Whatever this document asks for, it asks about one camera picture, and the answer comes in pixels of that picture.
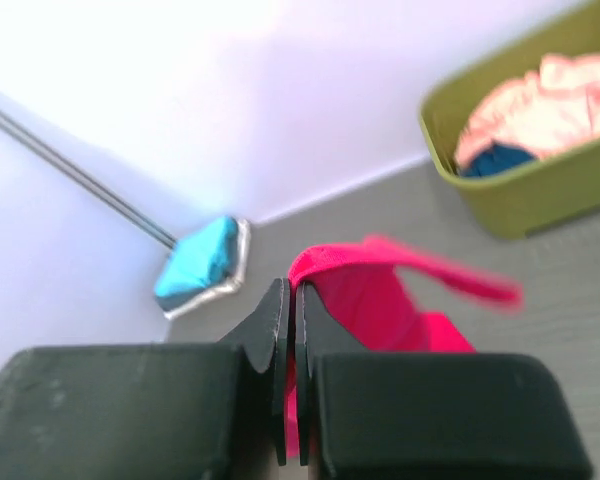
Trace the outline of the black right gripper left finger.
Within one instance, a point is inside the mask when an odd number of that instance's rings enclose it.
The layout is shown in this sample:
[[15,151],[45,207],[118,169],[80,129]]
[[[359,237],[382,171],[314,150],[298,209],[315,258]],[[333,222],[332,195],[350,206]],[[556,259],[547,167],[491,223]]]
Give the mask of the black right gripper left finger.
[[0,479],[273,479],[288,283],[208,343],[36,347],[0,370]]

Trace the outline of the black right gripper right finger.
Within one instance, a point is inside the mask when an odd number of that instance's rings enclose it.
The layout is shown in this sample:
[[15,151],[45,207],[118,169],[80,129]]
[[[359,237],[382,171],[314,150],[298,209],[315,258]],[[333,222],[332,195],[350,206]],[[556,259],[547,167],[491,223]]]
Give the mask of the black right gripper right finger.
[[305,284],[296,299],[299,460],[313,479],[590,479],[563,391],[534,357],[386,353]]

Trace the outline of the red t shirt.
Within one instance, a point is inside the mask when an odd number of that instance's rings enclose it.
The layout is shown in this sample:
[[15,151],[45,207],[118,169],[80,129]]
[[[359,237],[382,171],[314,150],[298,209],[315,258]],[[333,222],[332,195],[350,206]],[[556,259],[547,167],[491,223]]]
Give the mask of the red t shirt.
[[[391,240],[313,246],[290,272],[294,315],[298,289],[312,285],[328,313],[364,347],[386,353],[467,353],[474,347],[441,312],[421,309],[398,277],[401,268],[432,277],[451,290],[496,305],[516,307],[521,288]],[[299,457],[296,360],[288,395],[289,452]]]

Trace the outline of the olive green plastic bin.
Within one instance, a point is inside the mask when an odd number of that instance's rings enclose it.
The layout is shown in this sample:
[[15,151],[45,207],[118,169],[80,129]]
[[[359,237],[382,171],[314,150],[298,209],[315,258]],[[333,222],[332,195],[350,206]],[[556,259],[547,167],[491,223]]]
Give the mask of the olive green plastic bin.
[[545,163],[500,175],[456,174],[453,153],[479,101],[504,80],[539,66],[542,55],[600,50],[600,1],[586,1],[436,85],[420,108],[420,128],[440,177],[496,237],[523,238],[600,208],[600,139]]

